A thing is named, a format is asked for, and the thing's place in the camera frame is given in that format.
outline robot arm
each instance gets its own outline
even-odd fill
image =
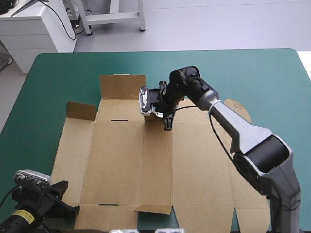
[[[270,199],[272,231],[299,233],[300,186],[293,167],[292,149],[269,129],[254,126],[218,99],[196,67],[170,73],[170,82],[159,89],[141,87],[140,111],[161,117],[164,130],[173,128],[179,102],[187,96],[200,110],[208,111],[232,138],[231,153],[238,172]]]

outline green tabletop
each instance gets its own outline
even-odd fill
[[[197,66],[220,99],[242,103],[254,124],[270,128],[293,148],[302,188],[300,227],[311,230],[311,83],[291,49],[39,55],[0,134],[0,197],[14,186],[18,169],[51,174],[66,103],[98,105],[99,75],[146,74],[148,86],[158,87],[185,66]],[[4,204],[0,221],[14,204]]]

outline power cord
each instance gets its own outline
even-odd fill
[[[83,29],[83,30],[82,30],[81,32],[79,32],[79,33],[74,33],[74,37],[71,37],[71,36],[69,35],[69,33],[68,33],[68,31],[67,31],[67,29],[66,29],[66,27],[65,27],[65,25],[64,25],[64,23],[63,23],[63,21],[62,21],[62,19],[61,19],[60,16],[58,15],[58,13],[57,13],[53,8],[51,8],[49,5],[47,5],[45,2],[42,2],[42,1],[40,1],[40,0],[38,0],[38,1],[39,1],[40,3],[42,3],[42,4],[44,4],[45,6],[47,6],[48,8],[50,8],[50,9],[56,14],[56,16],[58,17],[59,21],[61,22],[61,24],[62,24],[62,26],[63,26],[63,28],[64,28],[64,30],[65,30],[67,36],[68,36],[71,40],[76,40],[76,39],[77,39],[77,35],[78,35],[78,34],[81,34],[82,32],[84,32],[84,29]]]
[[[195,106],[195,105],[192,105],[192,106],[185,106],[185,107],[177,108],[177,109],[175,109],[175,110],[173,110],[173,111],[171,111],[171,112],[165,113],[165,114],[172,114],[172,113],[177,112],[177,111],[179,111],[179,110],[181,110],[181,109],[184,109],[184,108],[194,108],[194,107],[196,107],[196,106]]]
[[[6,198],[7,198],[11,193],[13,193],[16,189],[18,189],[18,188],[19,188],[19,186],[15,186],[14,188],[12,188],[12,189],[4,196],[3,200],[2,200],[1,203],[0,203],[0,208],[2,207],[2,205],[3,205],[4,201],[6,200]]]

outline cardboard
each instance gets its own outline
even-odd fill
[[[146,85],[145,75],[101,75],[101,93],[103,100],[138,100],[141,86]]]
[[[95,120],[96,106],[69,101],[67,103],[67,117],[81,120]]]
[[[229,233],[233,207],[176,206],[179,227],[186,233]]]
[[[81,206],[75,229],[135,229],[137,227],[136,206]]]
[[[81,200],[93,129],[94,121],[65,120],[51,178],[52,183],[69,182],[63,201],[70,205],[78,205]]]
[[[79,204],[75,229],[133,229],[137,212],[169,216],[172,206],[186,232],[229,232],[234,208],[242,233],[261,232],[254,221],[267,204],[234,170],[213,134],[206,112],[176,112],[173,130],[159,118],[139,113],[138,90],[143,75],[103,75],[102,100],[94,107],[69,102],[52,180],[66,179],[64,201]],[[231,102],[240,115],[246,112]],[[193,105],[184,100],[179,107]],[[214,121],[226,145],[228,135]],[[245,220],[246,211],[251,214]]]

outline wire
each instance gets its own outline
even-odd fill
[[[13,191],[15,191],[15,190],[18,189],[18,188],[19,188],[19,186],[15,186],[14,188],[12,188],[12,189],[4,196],[3,200],[2,200],[1,203],[0,203],[0,208],[2,207],[2,205],[3,205],[4,201],[5,201],[5,199],[6,199],[11,193],[13,193]]]
[[[235,162],[233,161],[233,159],[232,159],[230,153],[228,152],[228,150],[227,150],[226,147],[224,146],[222,140],[221,140],[220,137],[218,136],[218,133],[217,133],[216,130],[215,130],[215,127],[214,127],[214,124],[213,124],[213,121],[212,121],[212,117],[211,117],[210,114],[209,114],[209,121],[210,121],[210,125],[212,126],[213,132],[214,132],[214,134],[216,135],[216,138],[218,139],[220,145],[221,145],[222,148],[224,149],[225,153],[227,154],[228,158],[231,160],[231,162],[233,163],[233,165],[234,165],[235,167],[237,167],[236,164],[235,164]]]
[[[15,3],[15,6],[14,6],[14,7],[16,7],[18,4],[19,4],[19,0],[17,0],[17,2]]]
[[[196,106],[195,106],[195,105],[192,105],[192,106],[185,106],[185,107],[181,107],[181,108],[174,109],[173,111],[168,112],[168,113],[164,113],[164,114],[172,114],[172,113],[177,112],[177,111],[179,111],[179,110],[181,110],[181,109],[184,109],[184,108],[194,108],[194,107],[196,107]]]
[[[74,32],[74,38],[71,37],[71,36],[69,35],[69,33],[68,33],[68,31],[67,31],[67,29],[66,29],[66,27],[65,27],[65,25],[64,25],[64,23],[63,23],[63,21],[62,21],[62,19],[61,19],[60,16],[58,15],[58,13],[57,13],[53,8],[51,8],[49,5],[47,5],[46,3],[44,3],[44,2],[42,2],[42,1],[40,1],[40,0],[38,0],[38,1],[41,2],[42,4],[46,5],[47,7],[49,7],[49,8],[56,14],[56,16],[58,17],[58,19],[59,19],[60,22],[62,23],[63,28],[64,28],[64,30],[65,30],[67,36],[68,36],[71,40],[76,40],[76,39],[77,39],[77,35],[79,35],[79,34],[81,34],[82,32],[84,32],[84,29],[83,29],[82,31],[80,31],[79,33]]]
[[[64,30],[65,30],[67,36],[68,36],[71,40],[77,39],[77,34],[76,34],[76,33],[74,34],[74,38],[71,37],[71,36],[69,35],[69,33],[67,32],[67,29],[65,28],[65,25],[64,25],[62,19],[60,18],[60,16],[58,15],[58,13],[57,13],[53,8],[51,8],[49,5],[47,5],[46,3],[44,3],[44,2],[42,2],[42,1],[40,1],[40,0],[38,0],[38,1],[41,2],[42,4],[46,5],[47,7],[49,7],[49,8],[56,14],[56,16],[58,17],[58,19],[59,19],[60,22],[62,23],[63,28],[64,28]]]

